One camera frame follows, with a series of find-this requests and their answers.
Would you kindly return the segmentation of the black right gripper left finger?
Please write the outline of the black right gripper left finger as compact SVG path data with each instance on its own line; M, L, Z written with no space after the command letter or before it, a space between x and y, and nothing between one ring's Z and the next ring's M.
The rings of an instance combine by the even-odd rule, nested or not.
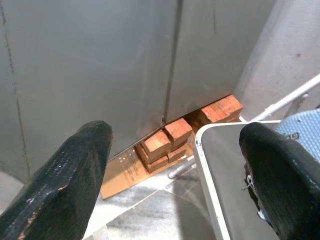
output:
M0 215L0 240L82 240L111 150L112 127L81 126Z

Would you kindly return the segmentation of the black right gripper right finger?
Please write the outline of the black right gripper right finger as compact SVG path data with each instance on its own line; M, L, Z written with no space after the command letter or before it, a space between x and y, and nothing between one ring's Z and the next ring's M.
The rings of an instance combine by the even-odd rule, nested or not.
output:
M297 141L259 122L239 146L259 207L280 240L320 240L320 163Z

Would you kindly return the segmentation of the fridge door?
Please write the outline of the fridge door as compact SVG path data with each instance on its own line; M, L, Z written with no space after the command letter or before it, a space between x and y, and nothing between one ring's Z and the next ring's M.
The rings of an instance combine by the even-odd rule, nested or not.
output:
M0 170L26 182L82 125L116 156L163 125L179 0L0 0Z

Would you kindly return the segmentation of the fridge cabinet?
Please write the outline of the fridge cabinet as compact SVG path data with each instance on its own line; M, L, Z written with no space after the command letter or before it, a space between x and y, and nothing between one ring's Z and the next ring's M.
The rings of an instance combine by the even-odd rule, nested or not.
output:
M182 0L164 119L231 94L276 0Z

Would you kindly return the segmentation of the blue patterned mat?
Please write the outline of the blue patterned mat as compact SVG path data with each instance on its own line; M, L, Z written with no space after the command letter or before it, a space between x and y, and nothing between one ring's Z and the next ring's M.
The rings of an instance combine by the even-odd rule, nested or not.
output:
M320 108L284 118L275 131L297 141L320 163Z

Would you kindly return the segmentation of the brown cardboard sheet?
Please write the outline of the brown cardboard sheet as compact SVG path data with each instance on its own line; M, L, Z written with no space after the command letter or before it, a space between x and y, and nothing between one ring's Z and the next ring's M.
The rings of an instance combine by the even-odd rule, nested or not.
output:
M192 144L188 142L185 146L186 154L183 157L151 173L145 169L132 147L124 151L108 162L100 188L101 197L105 200L181 163L193 155Z

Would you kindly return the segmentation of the white plastic table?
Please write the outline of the white plastic table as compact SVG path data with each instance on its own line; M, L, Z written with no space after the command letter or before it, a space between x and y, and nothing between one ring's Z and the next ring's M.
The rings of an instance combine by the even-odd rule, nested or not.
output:
M215 240L279 240L258 216L245 182L245 159L239 136L245 122L201 127L194 156Z

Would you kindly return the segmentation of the white metal pipe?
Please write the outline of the white metal pipe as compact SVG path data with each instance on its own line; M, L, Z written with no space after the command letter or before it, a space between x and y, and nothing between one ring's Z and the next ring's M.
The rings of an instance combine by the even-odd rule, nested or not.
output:
M268 106L263 112L261 112L256 117L249 120L250 122L257 122L263 121L268 116L271 116L275 112L279 111L283 107L287 106L288 104L292 103L292 106L287 111L287 116L289 113L294 113L294 110L297 111L299 109L300 104L308 97L308 93L313 88L320 85L320 74L313 77L311 80L306 82L305 84L298 87L293 92L289 93L281 100L276 103L271 104Z

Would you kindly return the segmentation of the red brick stack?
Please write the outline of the red brick stack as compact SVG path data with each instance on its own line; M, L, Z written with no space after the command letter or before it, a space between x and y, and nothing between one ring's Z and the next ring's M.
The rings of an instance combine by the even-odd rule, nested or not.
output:
M134 146L134 150L150 174L170 163L180 160L187 151L192 127L179 118Z
M199 112L199 119L203 124L236 122L243 108L244 106L230 94L203 107Z

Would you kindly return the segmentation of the grey metal tube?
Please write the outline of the grey metal tube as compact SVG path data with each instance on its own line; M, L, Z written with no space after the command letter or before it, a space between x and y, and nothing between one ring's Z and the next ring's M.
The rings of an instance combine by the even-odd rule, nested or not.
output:
M179 177L180 175L184 174L187 172L190 168L192 168L196 163L195 162L187 162L184 165L181 165L177 169L171 171L168 173L168 178L169 179L174 179Z

